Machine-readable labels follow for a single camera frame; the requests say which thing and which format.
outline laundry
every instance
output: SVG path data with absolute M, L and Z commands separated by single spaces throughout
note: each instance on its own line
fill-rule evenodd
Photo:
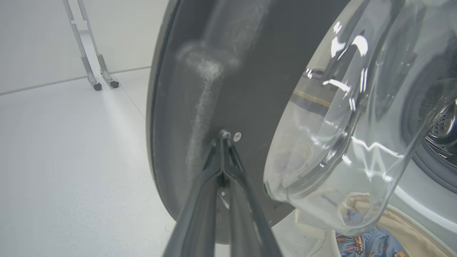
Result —
M 363 215 L 356 208 L 350 208 L 343 217 L 345 223 L 360 223 Z M 336 233 L 336 242 L 342 257 L 408 257 L 406 250 L 389 231 L 376 225 L 360 236 L 344 236 Z

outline screw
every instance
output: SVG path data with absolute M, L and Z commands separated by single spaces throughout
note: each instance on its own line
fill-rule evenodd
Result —
M 235 135 L 233 136 L 233 141 L 234 142 L 240 141 L 242 136 L 243 136 L 243 134 L 241 132 L 236 132 Z

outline washing machine door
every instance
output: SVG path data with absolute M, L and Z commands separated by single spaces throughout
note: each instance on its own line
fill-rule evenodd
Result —
M 271 140 L 313 53 L 348 0 L 171 0 L 156 45 L 147 107 L 149 160 L 177 219 L 210 141 L 225 129 L 270 226 L 294 207 L 265 194 Z M 217 242 L 229 216 L 217 198 Z
M 456 1 L 352 0 L 287 103 L 267 193 L 345 235 L 376 225 L 424 138 L 454 158 L 456 33 Z

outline clothing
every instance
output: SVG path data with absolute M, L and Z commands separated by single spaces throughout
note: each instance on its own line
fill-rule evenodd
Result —
M 358 224 L 363 215 L 357 209 L 349 209 L 343 217 L 346 224 Z M 400 242 L 387 230 L 375 226 L 360 236 L 344 236 L 336 233 L 338 249 L 342 257 L 408 257 Z

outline beige fabric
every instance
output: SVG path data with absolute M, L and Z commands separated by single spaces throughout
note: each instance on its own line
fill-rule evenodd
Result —
M 388 208 L 378 224 L 398 239 L 410 257 L 457 256 L 428 230 L 423 227 L 417 228 L 417 222 L 406 215 L 402 218 L 396 212 L 398 210 Z

